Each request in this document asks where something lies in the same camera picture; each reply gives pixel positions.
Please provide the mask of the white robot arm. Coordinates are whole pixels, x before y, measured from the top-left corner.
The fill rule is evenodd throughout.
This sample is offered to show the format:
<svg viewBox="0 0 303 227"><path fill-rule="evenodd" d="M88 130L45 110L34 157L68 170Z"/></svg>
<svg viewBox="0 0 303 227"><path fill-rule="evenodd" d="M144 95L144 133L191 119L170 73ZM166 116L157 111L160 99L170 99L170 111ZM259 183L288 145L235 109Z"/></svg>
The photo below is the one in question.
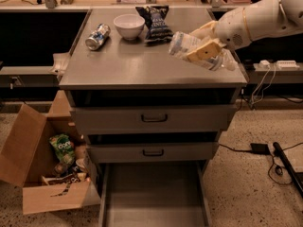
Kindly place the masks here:
<svg viewBox="0 0 303 227"><path fill-rule="evenodd" d="M225 13L190 32L200 39L187 53L190 61L218 56L224 47L237 50L264 38L299 34L303 28L303 0L261 0Z"/></svg>

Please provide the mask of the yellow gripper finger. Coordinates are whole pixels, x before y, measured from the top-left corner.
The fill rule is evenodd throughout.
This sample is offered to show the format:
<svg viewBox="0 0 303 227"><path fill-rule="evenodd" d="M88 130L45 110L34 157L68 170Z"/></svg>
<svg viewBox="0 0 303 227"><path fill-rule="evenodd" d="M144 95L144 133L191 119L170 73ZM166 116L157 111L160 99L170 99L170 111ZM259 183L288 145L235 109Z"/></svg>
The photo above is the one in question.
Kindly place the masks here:
<svg viewBox="0 0 303 227"><path fill-rule="evenodd" d="M194 36L200 40L202 40L206 37L210 37L211 39L214 39L217 37L217 35L215 33L215 27L217 24L218 24L217 21L210 21L210 22L204 24L203 26L200 26L199 28L190 32L190 35Z"/></svg>
<svg viewBox="0 0 303 227"><path fill-rule="evenodd" d="M219 39L210 39L194 50L188 52L187 58L190 61L207 60L218 56L224 47L225 44Z"/></svg>

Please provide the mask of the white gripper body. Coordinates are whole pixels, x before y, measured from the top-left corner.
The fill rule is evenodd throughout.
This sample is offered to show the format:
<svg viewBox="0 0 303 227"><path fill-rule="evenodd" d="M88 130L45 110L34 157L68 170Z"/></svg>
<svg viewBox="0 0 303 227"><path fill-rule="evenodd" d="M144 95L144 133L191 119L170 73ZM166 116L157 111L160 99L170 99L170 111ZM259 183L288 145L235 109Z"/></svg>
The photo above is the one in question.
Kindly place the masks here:
<svg viewBox="0 0 303 227"><path fill-rule="evenodd" d="M225 13L215 25L216 36L232 50L248 46L252 41L246 23L245 8Z"/></svg>

